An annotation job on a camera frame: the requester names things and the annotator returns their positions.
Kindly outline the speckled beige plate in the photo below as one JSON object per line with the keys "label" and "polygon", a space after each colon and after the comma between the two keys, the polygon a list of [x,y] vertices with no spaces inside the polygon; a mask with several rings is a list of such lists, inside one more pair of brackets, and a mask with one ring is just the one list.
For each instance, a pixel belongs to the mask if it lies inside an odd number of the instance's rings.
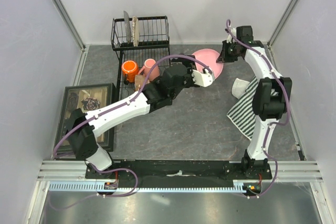
{"label": "speckled beige plate", "polygon": [[139,19],[136,16],[132,17],[132,39],[133,45],[137,47],[140,40]]}

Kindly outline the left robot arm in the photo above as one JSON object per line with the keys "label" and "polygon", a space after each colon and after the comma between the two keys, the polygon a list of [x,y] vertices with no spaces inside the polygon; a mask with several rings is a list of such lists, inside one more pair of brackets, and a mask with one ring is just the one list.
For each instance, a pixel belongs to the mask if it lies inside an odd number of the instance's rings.
{"label": "left robot arm", "polygon": [[111,178],[115,165],[108,151],[97,143],[100,135],[129,119],[172,105],[184,88],[207,87],[215,80],[209,66],[204,65],[202,71],[196,69],[201,62],[193,56],[171,58],[173,64],[154,80],[146,78],[133,95],[93,111],[83,112],[80,108],[72,111],[62,141],[69,142],[77,160],[91,164],[103,178]]}

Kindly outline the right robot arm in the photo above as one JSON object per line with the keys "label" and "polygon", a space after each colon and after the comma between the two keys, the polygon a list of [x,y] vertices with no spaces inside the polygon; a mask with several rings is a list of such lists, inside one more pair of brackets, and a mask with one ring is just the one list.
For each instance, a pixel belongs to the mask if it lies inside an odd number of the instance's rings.
{"label": "right robot arm", "polygon": [[242,57],[251,67],[258,81],[251,101],[255,118],[255,128],[250,145],[238,163],[225,162],[227,178],[271,179],[268,161],[268,147],[276,125],[283,114],[290,117],[289,98],[292,80],[283,77],[267,58],[260,41],[254,40],[251,26],[232,28],[227,21],[228,38],[223,41],[222,51],[217,62],[235,62]]}

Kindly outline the pink plate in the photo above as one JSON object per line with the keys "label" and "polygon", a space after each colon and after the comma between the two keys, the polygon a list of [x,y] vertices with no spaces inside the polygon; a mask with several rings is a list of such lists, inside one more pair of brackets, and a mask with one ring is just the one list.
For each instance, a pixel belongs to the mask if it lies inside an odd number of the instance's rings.
{"label": "pink plate", "polygon": [[220,76],[223,71],[224,64],[216,62],[220,55],[219,52],[213,49],[200,49],[192,53],[192,55],[195,57],[195,59],[199,60],[212,69],[215,79]]}

